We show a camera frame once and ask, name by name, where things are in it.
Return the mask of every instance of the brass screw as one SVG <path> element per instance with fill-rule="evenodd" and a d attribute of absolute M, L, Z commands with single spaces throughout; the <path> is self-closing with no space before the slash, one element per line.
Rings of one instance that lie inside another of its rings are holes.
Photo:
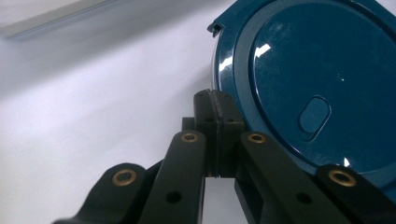
<path fill-rule="evenodd" d="M 334 181 L 335 183 L 344 186 L 344 187 L 355 187 L 356 186 L 356 179 L 352 175 L 348 174 L 347 172 L 340 171 L 340 170 L 331 170 L 329 172 L 329 178 Z"/>
<path fill-rule="evenodd" d="M 254 143 L 261 144 L 265 142 L 265 136 L 259 133 L 252 133 L 247 138 L 250 142 L 254 142 Z"/>
<path fill-rule="evenodd" d="M 128 186 L 137 179 L 137 173 L 134 170 L 124 169 L 116 172 L 113 175 L 113 184 L 115 186 L 124 187 Z"/>
<path fill-rule="evenodd" d="M 193 143 L 198 141 L 198 135 L 196 135 L 195 133 L 185 133 L 181 135 L 181 140 L 186 143 Z"/>

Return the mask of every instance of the oval button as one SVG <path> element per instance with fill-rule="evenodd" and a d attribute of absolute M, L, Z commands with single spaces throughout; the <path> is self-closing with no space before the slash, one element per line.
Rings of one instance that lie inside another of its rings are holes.
<path fill-rule="evenodd" d="M 300 115 L 300 127 L 306 133 L 316 133 L 323 128 L 330 116 L 329 104 L 320 97 L 313 97 Z"/>

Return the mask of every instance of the blue lid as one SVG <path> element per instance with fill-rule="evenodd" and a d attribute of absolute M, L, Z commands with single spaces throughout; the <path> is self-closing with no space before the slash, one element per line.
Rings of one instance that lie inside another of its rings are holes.
<path fill-rule="evenodd" d="M 219 33 L 218 89 L 308 172 L 336 163 L 396 181 L 396 18 L 374 0 L 237 1 Z"/>

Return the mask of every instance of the glossy blue surface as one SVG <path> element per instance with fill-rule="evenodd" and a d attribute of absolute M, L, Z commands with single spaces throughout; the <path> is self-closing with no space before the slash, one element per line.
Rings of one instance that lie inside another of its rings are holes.
<path fill-rule="evenodd" d="M 337 163 L 396 201 L 396 19 L 374 0 L 239 0 L 211 25 L 215 85 L 307 172 Z"/>

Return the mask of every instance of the blue container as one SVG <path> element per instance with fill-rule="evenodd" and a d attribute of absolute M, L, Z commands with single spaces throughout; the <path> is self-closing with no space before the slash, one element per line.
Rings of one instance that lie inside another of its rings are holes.
<path fill-rule="evenodd" d="M 209 26 L 214 84 L 309 173 L 350 167 L 396 202 L 396 18 L 374 0 L 239 0 Z"/>

